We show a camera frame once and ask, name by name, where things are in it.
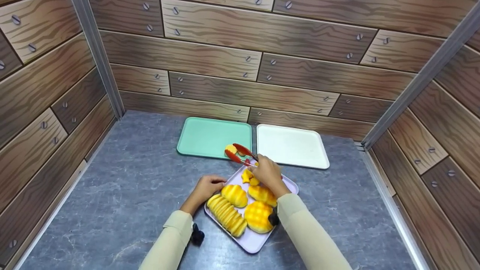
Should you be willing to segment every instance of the tray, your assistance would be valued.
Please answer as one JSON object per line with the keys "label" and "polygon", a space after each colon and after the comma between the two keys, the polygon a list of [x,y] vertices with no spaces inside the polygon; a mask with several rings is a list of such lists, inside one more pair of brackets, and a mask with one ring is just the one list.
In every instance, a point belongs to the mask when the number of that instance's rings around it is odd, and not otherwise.
{"label": "tray", "polygon": [[[248,204],[251,204],[252,202],[254,202],[255,200],[253,198],[251,198],[249,195],[248,195],[248,186],[249,184],[248,183],[245,183],[243,184],[242,183],[242,179],[241,179],[241,174],[243,173],[244,170],[246,170],[247,167],[246,166],[242,166],[240,169],[238,169],[238,171],[236,173],[234,173],[230,179],[228,179],[227,183],[226,184],[239,184],[243,190],[245,190],[247,192],[247,196],[248,196]],[[298,194],[299,192],[299,187],[297,186],[297,184],[295,184],[292,180],[290,180],[289,178],[287,178],[286,176],[282,175],[282,178],[283,178],[283,182],[285,182],[285,184],[287,185],[288,189],[294,193],[294,194]],[[238,212],[243,216],[244,212],[245,212],[245,207],[244,208],[237,208],[235,207]],[[256,233],[252,230],[250,230],[249,227],[247,227],[245,229],[245,232],[243,233],[243,235],[239,238],[235,238],[233,237],[215,218],[215,216],[212,214],[212,212],[210,211],[210,209],[207,207],[207,204],[205,203],[205,206],[204,206],[204,209],[205,209],[205,213],[213,219],[213,221],[215,221],[215,223],[217,223],[217,225],[223,230],[225,231],[228,235],[230,235],[230,237],[235,241],[237,242],[237,244],[239,244],[246,252],[248,253],[257,253],[260,251],[260,249],[262,248],[262,246],[265,244],[265,242],[267,241],[268,237],[270,236],[270,234],[273,232],[273,230],[275,228],[273,228],[269,233]]]}

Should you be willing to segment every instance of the beige sleeve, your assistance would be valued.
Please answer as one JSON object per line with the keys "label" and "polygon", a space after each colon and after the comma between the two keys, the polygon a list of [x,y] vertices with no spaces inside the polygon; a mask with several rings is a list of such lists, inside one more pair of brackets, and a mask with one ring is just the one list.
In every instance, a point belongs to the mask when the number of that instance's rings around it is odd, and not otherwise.
{"label": "beige sleeve", "polygon": [[193,218],[177,210],[163,225],[163,231],[148,252],[139,270],[175,270],[192,235]]}
{"label": "beige sleeve", "polygon": [[278,199],[278,218],[307,269],[351,270],[332,238],[298,195],[286,194]]}

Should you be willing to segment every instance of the person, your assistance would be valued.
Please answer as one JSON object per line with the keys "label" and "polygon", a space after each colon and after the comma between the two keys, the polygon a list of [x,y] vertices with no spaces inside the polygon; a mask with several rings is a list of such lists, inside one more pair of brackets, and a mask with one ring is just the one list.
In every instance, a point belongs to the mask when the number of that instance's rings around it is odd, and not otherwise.
{"label": "person", "polygon": [[[308,211],[300,197],[292,194],[281,180],[280,167],[262,155],[258,155],[258,163],[258,167],[249,167],[249,170],[277,197],[278,218],[307,269],[351,270],[332,238]],[[225,181],[215,175],[200,178],[180,209],[173,212],[163,225],[162,233],[139,270],[177,269],[192,234],[195,211],[221,190]]]}

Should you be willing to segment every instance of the white tray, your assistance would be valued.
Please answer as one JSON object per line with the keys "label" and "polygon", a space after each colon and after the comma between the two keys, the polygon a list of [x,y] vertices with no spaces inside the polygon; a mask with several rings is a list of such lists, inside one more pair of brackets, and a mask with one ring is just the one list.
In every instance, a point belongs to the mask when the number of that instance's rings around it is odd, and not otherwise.
{"label": "white tray", "polygon": [[317,169],[330,167],[322,138],[312,130],[260,124],[257,126],[257,153],[280,164]]}
{"label": "white tray", "polygon": [[[247,167],[246,166],[242,166],[236,173],[234,173],[230,179],[227,181],[226,184],[239,184],[243,190],[245,190],[248,194],[248,186],[249,184],[248,183],[245,183],[245,184],[242,184],[242,178],[241,178],[241,174],[243,173],[244,170],[246,170]],[[282,175],[282,179],[283,179],[283,182],[285,182],[285,184],[287,185],[288,189],[294,193],[294,194],[298,194],[299,192],[299,187],[297,186],[297,184],[295,184],[292,180],[290,180],[289,178],[287,178],[286,176]],[[252,202],[254,202],[255,200],[253,198],[251,198],[249,195],[248,196],[248,204],[251,204]],[[237,208],[235,207],[238,212],[243,216],[244,212],[245,212],[245,207],[244,208]],[[268,237],[270,236],[270,234],[273,232],[273,230],[275,228],[273,228],[269,233],[256,233],[252,230],[250,230],[249,227],[247,227],[245,229],[245,233],[240,236],[239,238],[235,238],[233,237],[215,218],[215,216],[213,216],[212,212],[210,211],[210,209],[208,209],[207,207],[207,204],[205,203],[205,206],[204,206],[204,209],[205,209],[205,213],[210,216],[210,218],[213,219],[213,221],[215,221],[215,223],[217,223],[217,225],[222,228],[223,231],[225,231],[228,235],[230,235],[230,237],[235,241],[237,242],[237,244],[239,244],[246,252],[248,253],[257,253],[260,251],[260,249],[262,248],[262,246],[265,244],[265,242],[267,241]]]}

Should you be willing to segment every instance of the wall panel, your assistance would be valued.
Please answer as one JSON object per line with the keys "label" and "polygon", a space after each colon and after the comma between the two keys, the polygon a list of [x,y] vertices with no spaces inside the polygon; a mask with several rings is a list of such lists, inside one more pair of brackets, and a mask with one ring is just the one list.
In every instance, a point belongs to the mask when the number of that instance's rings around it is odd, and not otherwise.
{"label": "wall panel", "polygon": [[473,255],[480,259],[479,188],[451,157],[435,165],[422,179]]}
{"label": "wall panel", "polygon": [[438,268],[479,269],[479,263],[388,131],[373,150]]}
{"label": "wall panel", "polygon": [[359,63],[376,33],[376,29],[180,0],[163,0],[162,9],[166,37],[340,62]]}
{"label": "wall panel", "polygon": [[420,175],[448,156],[442,145],[409,108],[395,120],[389,130]]}
{"label": "wall panel", "polygon": [[262,53],[100,31],[112,63],[254,81]]}
{"label": "wall panel", "polygon": [[0,150],[0,213],[66,138],[47,109]]}
{"label": "wall panel", "polygon": [[0,82],[0,147],[82,78],[95,63],[83,34]]}
{"label": "wall panel", "polygon": [[274,12],[447,37],[476,0],[276,0]]}
{"label": "wall panel", "polygon": [[0,80],[21,66],[20,59],[0,33]]}
{"label": "wall panel", "polygon": [[413,77],[413,74],[405,72],[264,53],[258,81],[396,99]]}
{"label": "wall panel", "polygon": [[480,184],[480,152],[477,151],[480,149],[480,120],[435,82],[418,95],[410,109],[460,167]]}
{"label": "wall panel", "polygon": [[111,64],[113,75],[119,89],[156,94],[170,95],[168,71]]}
{"label": "wall panel", "polygon": [[59,98],[52,109],[70,134],[105,93],[100,74],[94,68]]}
{"label": "wall panel", "polygon": [[480,52],[463,46],[435,79],[480,117]]}
{"label": "wall panel", "polygon": [[375,123],[392,103],[389,100],[342,94],[332,108],[330,116]]}
{"label": "wall panel", "polygon": [[[105,96],[0,215],[0,263],[7,264],[114,117]],[[17,245],[9,248],[9,243]]]}
{"label": "wall panel", "polygon": [[172,95],[273,110],[328,115],[339,94],[170,72]]}
{"label": "wall panel", "polygon": [[372,123],[260,108],[250,109],[248,122],[310,129],[320,134],[349,137],[356,141],[361,141],[373,127]]}
{"label": "wall panel", "polygon": [[120,91],[123,104],[128,110],[179,114],[246,122],[249,107],[221,104],[185,98],[174,98]]}
{"label": "wall panel", "polygon": [[163,37],[160,2],[153,0],[90,0],[100,29]]}
{"label": "wall panel", "polygon": [[441,38],[380,30],[361,64],[419,72],[443,42]]}
{"label": "wall panel", "polygon": [[23,0],[0,7],[0,28],[24,63],[81,31],[68,0]]}

